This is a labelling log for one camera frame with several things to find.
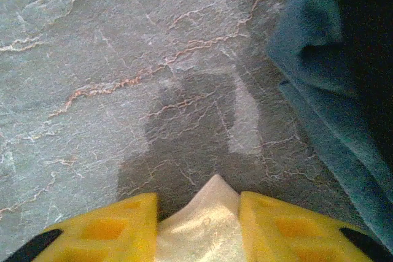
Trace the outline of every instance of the marble floor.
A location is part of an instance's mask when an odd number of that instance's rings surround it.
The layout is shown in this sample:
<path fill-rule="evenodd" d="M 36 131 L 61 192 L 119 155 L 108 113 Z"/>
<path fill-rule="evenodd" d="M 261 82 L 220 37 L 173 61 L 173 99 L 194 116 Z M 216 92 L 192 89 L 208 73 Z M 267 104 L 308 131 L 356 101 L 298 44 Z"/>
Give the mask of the marble floor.
<path fill-rule="evenodd" d="M 287 0 L 1 0 L 0 260 L 147 191 L 214 175 L 365 227 L 265 54 Z"/>

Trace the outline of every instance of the teal fabric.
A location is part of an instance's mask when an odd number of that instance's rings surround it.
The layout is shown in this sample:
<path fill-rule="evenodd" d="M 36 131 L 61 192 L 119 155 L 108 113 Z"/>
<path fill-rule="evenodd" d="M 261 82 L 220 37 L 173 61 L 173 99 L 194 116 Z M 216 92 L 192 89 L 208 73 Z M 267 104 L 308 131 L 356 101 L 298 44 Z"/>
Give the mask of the teal fabric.
<path fill-rule="evenodd" d="M 393 175 L 371 139 L 341 42 L 337 0 L 290 0 L 268 54 L 320 159 L 393 253 Z"/>

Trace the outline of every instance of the yellow plastic object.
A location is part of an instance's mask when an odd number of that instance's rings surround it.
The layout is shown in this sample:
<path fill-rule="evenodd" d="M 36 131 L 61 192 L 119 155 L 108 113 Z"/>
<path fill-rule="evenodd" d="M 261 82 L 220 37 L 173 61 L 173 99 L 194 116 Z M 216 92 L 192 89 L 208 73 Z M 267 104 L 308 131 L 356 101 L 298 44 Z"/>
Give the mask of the yellow plastic object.
<path fill-rule="evenodd" d="M 145 193 L 47 228 L 63 233 L 34 262 L 153 262 L 157 195 Z"/>
<path fill-rule="evenodd" d="M 339 230 L 359 228 L 258 193 L 241 194 L 240 223 L 248 262 L 372 262 Z"/>

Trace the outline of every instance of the stone floor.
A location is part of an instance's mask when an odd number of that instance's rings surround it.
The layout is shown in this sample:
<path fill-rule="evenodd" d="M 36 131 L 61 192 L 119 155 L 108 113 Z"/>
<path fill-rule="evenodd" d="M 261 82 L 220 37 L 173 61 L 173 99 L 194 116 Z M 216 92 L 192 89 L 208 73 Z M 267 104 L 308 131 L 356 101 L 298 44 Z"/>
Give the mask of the stone floor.
<path fill-rule="evenodd" d="M 160 217 L 219 173 L 364 225 L 264 48 L 286 0 L 2 0 L 0 260 L 146 191 Z"/>

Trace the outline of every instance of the beige fabric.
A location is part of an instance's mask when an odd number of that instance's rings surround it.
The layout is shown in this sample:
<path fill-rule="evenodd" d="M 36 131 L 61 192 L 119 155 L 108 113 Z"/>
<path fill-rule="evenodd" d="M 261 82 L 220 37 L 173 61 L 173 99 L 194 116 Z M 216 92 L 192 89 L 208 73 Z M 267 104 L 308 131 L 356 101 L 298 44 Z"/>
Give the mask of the beige fabric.
<path fill-rule="evenodd" d="M 155 262 L 246 261 L 238 220 L 240 196 L 215 175 L 158 227 Z"/>

